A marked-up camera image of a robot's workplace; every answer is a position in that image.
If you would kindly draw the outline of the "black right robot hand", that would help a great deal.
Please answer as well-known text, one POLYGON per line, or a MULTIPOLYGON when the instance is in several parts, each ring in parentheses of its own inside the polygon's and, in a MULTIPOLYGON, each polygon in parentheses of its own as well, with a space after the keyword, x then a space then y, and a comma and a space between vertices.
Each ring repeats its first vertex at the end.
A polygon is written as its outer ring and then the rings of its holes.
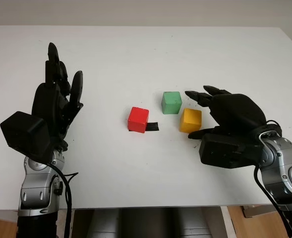
POLYGON ((218 126, 191 132, 189 139, 202 139, 207 133, 244 135, 266 124, 261 108, 246 95, 232 94, 209 85, 204 89, 205 93, 185 91, 185 94, 201 107, 208 107, 218 126))

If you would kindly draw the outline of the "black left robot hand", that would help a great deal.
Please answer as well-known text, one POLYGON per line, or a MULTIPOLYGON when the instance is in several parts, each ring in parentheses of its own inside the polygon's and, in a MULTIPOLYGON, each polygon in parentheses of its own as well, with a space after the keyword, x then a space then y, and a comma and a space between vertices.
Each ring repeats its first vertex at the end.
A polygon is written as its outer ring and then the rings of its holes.
POLYGON ((48 126, 54 148, 67 151, 67 131, 83 107, 80 102, 83 89, 83 73, 77 71, 72 84, 68 82, 65 64, 59 59, 57 47, 50 42, 48 60, 45 62, 45 82, 35 93, 32 115, 42 118, 48 126))

